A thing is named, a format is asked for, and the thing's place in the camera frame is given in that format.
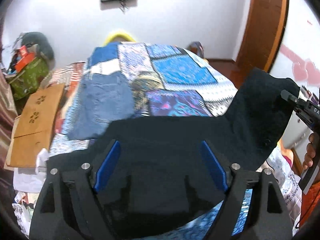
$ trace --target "wooden floor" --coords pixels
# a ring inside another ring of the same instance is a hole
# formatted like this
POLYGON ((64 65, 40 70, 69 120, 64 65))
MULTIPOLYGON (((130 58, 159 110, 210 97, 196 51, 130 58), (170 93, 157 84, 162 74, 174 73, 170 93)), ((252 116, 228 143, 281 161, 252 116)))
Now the wooden floor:
POLYGON ((246 73, 243 73, 236 65, 234 61, 216 61, 209 60, 211 67, 219 71, 222 75, 227 77, 235 85, 236 88, 239 87, 244 82, 246 73))

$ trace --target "metal bolt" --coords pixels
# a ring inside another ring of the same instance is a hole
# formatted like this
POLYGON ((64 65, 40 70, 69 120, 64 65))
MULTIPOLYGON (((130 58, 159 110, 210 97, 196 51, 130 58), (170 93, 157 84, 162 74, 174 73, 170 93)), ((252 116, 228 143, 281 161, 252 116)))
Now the metal bolt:
POLYGON ((272 173, 270 169, 264 169, 263 171, 267 175, 270 175, 272 173))
POLYGON ((239 170, 240 169, 240 165, 238 163, 233 163, 231 165, 231 167, 234 169, 234 170, 239 170))
POLYGON ((51 173, 52 175, 57 174, 57 172, 58 172, 58 169, 56 169, 56 168, 54 168, 54 169, 52 169, 52 170, 50 171, 50 173, 51 173))
POLYGON ((84 170, 87 170, 87 169, 90 168, 90 164, 89 164, 89 163, 83 163, 83 164, 81 165, 81 168, 84 169, 84 170))

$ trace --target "black cord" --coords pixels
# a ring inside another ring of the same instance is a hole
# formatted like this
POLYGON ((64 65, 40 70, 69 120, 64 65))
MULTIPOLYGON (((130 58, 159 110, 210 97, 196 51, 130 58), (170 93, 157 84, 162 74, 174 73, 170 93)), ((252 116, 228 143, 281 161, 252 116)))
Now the black cord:
POLYGON ((318 190, 318 193, 317 193, 317 195, 315 196, 315 198, 313 199, 313 201, 312 201, 312 203, 311 203, 311 205, 309 206, 309 208, 308 208, 308 210, 307 210, 307 212, 303 215, 303 217, 302 218, 300 218, 300 220, 298 221, 298 223, 296 224, 296 226, 295 226, 295 228, 296 229, 299 229, 299 227, 300 226, 298 226, 298 224, 300 223, 300 221, 308 214, 308 212, 309 212, 309 210, 310 210, 310 208, 312 207, 312 205, 313 205, 313 203, 315 202, 315 200, 316 200, 316 198, 317 198, 317 196, 319 195, 319 193, 320 193, 320 188, 319 188, 319 190, 318 190))

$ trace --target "black fabric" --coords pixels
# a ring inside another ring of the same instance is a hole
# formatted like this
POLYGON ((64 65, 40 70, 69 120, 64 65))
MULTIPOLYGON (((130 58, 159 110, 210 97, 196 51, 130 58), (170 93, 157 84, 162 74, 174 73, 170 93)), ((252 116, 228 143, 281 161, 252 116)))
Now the black fabric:
POLYGON ((111 139, 121 144, 118 164, 98 199, 121 238, 168 232, 207 212, 224 197, 200 156, 210 140, 232 163, 255 171, 276 147, 293 108, 280 97, 295 96, 291 79, 254 69, 230 107, 219 117, 141 117, 112 122, 87 150, 52 157, 60 171, 89 162, 111 139))

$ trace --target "wooden door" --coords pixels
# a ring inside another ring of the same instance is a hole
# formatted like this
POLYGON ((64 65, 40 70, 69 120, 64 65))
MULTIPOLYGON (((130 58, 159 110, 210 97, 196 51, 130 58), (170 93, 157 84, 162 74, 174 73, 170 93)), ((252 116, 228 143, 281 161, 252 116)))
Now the wooden door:
POLYGON ((242 72, 268 72, 282 40, 288 0, 251 0, 244 38, 236 60, 242 72))

